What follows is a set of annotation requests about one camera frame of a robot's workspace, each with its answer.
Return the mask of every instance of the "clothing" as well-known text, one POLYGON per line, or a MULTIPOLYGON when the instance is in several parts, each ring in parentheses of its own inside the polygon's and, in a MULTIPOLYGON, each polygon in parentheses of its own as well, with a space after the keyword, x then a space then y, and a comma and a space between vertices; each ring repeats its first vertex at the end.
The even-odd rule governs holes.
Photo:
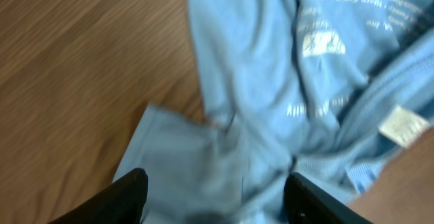
POLYGON ((347 203, 401 149, 395 105, 434 119, 433 0, 188 0, 205 113, 150 106, 115 175, 143 167, 174 219, 277 216, 299 172, 347 203))

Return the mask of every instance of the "blue cloth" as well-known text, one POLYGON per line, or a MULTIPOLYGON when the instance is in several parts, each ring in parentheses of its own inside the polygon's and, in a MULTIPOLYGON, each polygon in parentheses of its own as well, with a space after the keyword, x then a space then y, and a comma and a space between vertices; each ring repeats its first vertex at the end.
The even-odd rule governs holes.
POLYGON ((395 105, 433 121, 433 0, 188 0, 205 113, 150 106, 115 179, 149 175, 151 208, 234 223, 281 210, 291 170, 341 202, 401 149, 395 105))

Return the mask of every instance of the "wooden floor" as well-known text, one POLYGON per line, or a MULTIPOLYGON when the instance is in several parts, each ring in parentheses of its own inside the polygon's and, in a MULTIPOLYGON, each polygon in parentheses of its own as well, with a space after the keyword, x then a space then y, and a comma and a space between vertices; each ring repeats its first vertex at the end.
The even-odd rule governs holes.
MULTIPOLYGON (((150 101, 203 120, 185 0, 0 0, 0 223, 46 223, 106 187, 150 101)), ((430 135, 352 207, 432 223, 430 135)))

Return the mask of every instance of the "blue garment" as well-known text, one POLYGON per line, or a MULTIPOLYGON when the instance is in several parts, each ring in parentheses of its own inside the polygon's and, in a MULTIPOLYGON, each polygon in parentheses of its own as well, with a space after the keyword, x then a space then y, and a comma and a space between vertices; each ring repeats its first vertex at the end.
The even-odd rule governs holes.
POLYGON ((188 0, 205 113, 150 106, 115 179, 149 175, 151 208, 185 220, 277 216, 291 170, 347 203, 400 148, 395 105, 434 120, 433 0, 188 0))

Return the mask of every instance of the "clothing label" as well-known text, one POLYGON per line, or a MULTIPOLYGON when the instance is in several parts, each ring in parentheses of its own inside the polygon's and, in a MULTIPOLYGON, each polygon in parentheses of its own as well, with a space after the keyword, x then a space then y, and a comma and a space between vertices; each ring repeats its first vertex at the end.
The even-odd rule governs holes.
POLYGON ((423 117, 396 106, 390 116, 380 126, 380 133, 408 148, 429 127, 429 122, 423 117))

